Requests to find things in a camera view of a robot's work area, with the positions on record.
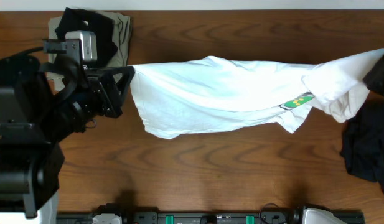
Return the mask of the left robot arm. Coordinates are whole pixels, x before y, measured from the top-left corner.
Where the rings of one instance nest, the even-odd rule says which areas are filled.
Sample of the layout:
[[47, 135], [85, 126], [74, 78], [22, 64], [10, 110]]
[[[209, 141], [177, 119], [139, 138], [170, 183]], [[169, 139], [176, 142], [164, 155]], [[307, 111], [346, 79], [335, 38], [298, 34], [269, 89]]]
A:
[[118, 118], [135, 70], [84, 69], [59, 52], [40, 63], [34, 49], [0, 60], [0, 215], [41, 220], [59, 189], [65, 160], [60, 142], [96, 126], [95, 117]]

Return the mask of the white t-shirt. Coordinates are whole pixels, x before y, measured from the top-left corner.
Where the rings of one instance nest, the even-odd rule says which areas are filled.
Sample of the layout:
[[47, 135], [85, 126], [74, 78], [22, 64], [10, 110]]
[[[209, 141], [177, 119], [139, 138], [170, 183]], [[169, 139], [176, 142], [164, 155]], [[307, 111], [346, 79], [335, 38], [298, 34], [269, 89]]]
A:
[[278, 123], [295, 132], [313, 108], [343, 123], [370, 92], [364, 77], [384, 49], [330, 62], [201, 60], [135, 65], [130, 89], [145, 130], [159, 138]]

